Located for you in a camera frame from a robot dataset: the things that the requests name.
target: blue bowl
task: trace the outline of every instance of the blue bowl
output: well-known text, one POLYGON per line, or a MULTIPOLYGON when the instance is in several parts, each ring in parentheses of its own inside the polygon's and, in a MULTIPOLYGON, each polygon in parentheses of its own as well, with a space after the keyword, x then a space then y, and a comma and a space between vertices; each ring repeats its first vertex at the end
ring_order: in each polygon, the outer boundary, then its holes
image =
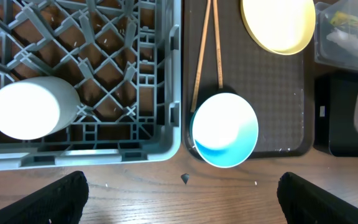
POLYGON ((244 162, 258 139, 255 111, 243 98, 220 93, 194 113, 190 136, 200 156, 212 166, 230 168, 244 162))

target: wooden stick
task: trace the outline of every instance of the wooden stick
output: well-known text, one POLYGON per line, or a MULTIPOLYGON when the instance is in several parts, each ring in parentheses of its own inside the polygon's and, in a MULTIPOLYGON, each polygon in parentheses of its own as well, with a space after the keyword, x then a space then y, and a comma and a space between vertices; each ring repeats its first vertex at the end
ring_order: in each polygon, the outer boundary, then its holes
POLYGON ((214 25, 215 25, 216 64, 218 66, 218 82, 219 82, 219 88, 223 88, 221 38, 219 36, 218 0, 213 0, 213 7, 214 7, 214 25))
POLYGON ((200 54, 198 56, 196 81, 194 83, 193 101, 191 102, 191 110, 190 111, 192 113, 195 112, 196 106, 197 106, 198 89, 200 87, 201 70, 203 69, 205 41, 206 41, 206 34, 207 34, 207 30, 208 30, 208 21, 209 21, 209 11, 210 11, 210 9, 211 9, 211 0, 207 0, 206 10, 205 10, 205 18, 204 18, 204 26, 203 26, 203 34, 201 36, 200 54))

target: wooden table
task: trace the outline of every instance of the wooden table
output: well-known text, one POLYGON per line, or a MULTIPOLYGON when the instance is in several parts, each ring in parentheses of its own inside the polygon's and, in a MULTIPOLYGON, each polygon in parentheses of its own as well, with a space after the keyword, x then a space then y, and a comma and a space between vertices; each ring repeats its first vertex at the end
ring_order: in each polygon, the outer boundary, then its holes
POLYGON ((89 183, 82 223, 286 223, 276 191, 287 171, 358 207, 358 158, 312 149, 303 157, 218 169, 182 147, 165 162, 0 172, 0 208, 74 170, 89 183))

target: white cup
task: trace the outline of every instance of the white cup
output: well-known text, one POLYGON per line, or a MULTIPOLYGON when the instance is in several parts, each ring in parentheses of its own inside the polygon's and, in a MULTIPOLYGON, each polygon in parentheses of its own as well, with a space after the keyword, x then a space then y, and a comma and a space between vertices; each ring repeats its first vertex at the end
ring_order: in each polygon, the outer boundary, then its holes
POLYGON ((0 89, 0 131, 16 139, 44 137, 72 123, 81 104, 76 90, 57 77, 37 77, 0 89))

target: yellow object inside container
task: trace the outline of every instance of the yellow object inside container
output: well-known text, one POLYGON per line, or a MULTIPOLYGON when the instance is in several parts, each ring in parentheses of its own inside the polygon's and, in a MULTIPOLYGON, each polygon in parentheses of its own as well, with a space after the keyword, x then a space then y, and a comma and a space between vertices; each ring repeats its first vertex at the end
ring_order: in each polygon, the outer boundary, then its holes
POLYGON ((303 50, 313 36, 313 0, 241 0, 244 25, 263 49, 281 55, 303 50))

